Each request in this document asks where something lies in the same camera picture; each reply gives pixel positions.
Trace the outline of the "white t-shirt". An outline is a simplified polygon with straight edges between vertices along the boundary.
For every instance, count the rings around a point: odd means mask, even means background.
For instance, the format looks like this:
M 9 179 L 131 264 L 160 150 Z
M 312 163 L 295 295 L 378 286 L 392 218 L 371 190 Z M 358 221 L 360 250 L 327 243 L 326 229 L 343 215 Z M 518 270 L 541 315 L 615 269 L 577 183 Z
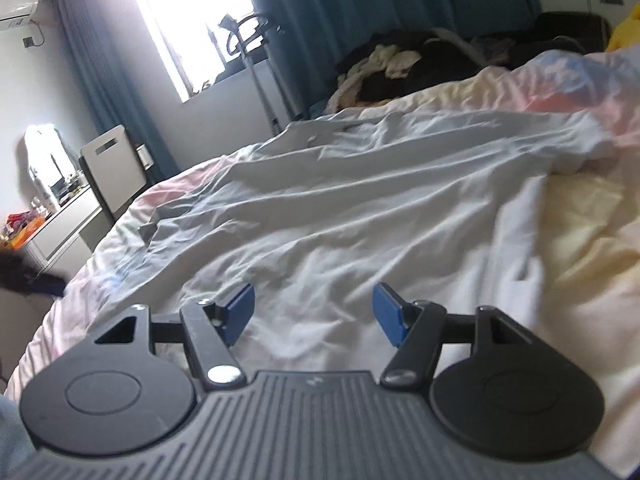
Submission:
M 529 324 L 546 180 L 612 151 L 584 112 L 302 122 L 158 207 L 94 286 L 94 318 L 250 284 L 255 311 L 234 349 L 248 372 L 382 370 L 393 350 L 372 314 L 378 283 Z

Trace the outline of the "white folding chair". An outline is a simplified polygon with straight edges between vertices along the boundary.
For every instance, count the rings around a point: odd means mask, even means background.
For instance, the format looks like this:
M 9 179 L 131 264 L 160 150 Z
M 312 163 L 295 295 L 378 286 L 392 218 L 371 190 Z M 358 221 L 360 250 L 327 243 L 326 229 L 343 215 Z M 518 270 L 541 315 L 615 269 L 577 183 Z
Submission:
M 111 224 L 151 184 L 138 150 L 122 125 L 84 145 L 80 149 L 79 163 Z

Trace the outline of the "pile of clothes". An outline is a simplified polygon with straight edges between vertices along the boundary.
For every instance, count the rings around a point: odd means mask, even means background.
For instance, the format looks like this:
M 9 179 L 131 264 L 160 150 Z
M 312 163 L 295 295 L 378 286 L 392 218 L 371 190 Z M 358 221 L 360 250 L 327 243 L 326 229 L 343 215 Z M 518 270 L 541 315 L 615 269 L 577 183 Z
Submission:
M 491 64 L 482 47 L 450 29 L 377 32 L 336 64 L 336 89 L 324 111 L 335 114 L 345 108 L 383 105 L 471 78 Z

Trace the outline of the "white desk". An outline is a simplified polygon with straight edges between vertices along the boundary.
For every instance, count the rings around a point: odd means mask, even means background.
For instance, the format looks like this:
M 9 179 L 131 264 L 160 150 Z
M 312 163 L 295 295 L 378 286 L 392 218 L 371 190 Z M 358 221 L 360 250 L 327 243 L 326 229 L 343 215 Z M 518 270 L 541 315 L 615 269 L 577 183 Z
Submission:
M 91 188 L 85 188 L 29 237 L 18 252 L 38 271 L 70 281 L 112 224 Z

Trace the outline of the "items on desk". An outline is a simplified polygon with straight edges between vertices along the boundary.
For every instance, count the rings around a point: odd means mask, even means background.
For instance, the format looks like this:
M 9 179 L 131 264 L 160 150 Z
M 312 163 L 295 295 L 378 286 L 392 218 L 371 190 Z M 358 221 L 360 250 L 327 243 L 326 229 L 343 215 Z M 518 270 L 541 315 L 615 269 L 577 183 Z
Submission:
M 28 208 L 3 218 L 1 247 L 17 252 L 47 220 L 60 212 L 88 182 L 77 154 L 55 125 L 30 125 L 16 148 L 18 185 Z

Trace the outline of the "pastel tie-dye bed sheet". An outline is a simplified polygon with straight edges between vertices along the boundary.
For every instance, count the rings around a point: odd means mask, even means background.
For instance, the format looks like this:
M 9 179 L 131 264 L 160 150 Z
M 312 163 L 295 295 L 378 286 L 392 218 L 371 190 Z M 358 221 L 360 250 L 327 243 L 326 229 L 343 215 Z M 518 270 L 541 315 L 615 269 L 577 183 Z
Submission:
M 546 180 L 536 245 L 544 282 L 537 313 L 523 325 L 599 383 L 606 413 L 592 452 L 616 474 L 629 474 L 639 463 L 638 50 L 589 56 L 551 51 L 514 72 L 488 68 L 381 107 L 345 110 L 312 122 L 494 110 L 584 112 L 612 136 L 610 156 Z M 272 140 L 201 162 L 141 195 L 44 317 L 14 368 L 8 398 L 17 400 L 35 374 L 102 323 L 94 318 L 94 286 L 110 275 L 121 252 L 150 234 L 158 207 L 196 191 Z

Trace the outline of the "left teal curtain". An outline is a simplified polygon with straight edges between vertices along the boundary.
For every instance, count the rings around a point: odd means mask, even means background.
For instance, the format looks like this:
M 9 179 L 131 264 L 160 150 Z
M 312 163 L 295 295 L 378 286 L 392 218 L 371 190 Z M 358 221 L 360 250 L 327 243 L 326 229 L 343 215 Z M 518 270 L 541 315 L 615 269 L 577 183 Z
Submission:
M 98 0 L 52 0 L 52 6 L 96 130 L 104 133 L 121 125 L 132 142 L 145 145 L 154 162 L 155 181 L 178 174 L 179 167 L 117 52 Z

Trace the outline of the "teal curtain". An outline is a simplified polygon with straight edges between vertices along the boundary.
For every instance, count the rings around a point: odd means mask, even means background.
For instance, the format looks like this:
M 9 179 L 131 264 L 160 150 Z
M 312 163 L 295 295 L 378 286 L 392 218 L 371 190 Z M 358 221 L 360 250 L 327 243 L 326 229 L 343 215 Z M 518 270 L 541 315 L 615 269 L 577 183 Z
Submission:
M 540 0 L 252 0 L 284 33 L 269 39 L 296 112 L 327 99 L 336 66 L 376 32 L 442 27 L 462 37 L 528 26 Z
M 154 162 L 155 181 L 178 174 L 179 167 L 117 52 L 98 0 L 52 0 L 52 6 L 96 130 L 104 133 L 121 125 L 132 142 L 145 145 Z

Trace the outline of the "white air conditioner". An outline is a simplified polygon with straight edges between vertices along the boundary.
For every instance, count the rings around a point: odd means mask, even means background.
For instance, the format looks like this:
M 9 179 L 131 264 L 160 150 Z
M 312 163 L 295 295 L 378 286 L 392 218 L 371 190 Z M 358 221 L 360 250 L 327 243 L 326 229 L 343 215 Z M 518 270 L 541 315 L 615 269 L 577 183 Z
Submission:
M 0 30 L 6 32 L 27 25 L 38 3 L 39 0 L 0 0 Z

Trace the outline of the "black open suitcase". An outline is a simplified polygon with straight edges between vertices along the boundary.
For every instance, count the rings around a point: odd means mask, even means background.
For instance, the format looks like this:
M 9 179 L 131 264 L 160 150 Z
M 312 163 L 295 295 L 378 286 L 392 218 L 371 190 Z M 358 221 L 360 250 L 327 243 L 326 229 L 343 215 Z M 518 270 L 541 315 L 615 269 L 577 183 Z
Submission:
M 544 12 L 526 29 L 475 36 L 471 44 L 489 65 L 515 70 L 546 51 L 603 52 L 612 30 L 610 22 L 599 14 Z

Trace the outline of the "yellow plush toy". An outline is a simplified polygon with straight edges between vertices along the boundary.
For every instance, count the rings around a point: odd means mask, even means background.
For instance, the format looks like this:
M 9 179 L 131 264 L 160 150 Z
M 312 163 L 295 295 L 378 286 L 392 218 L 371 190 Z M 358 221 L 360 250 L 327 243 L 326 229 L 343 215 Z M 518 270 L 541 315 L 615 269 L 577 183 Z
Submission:
M 640 44 L 640 2 L 613 30 L 606 52 L 614 52 Z

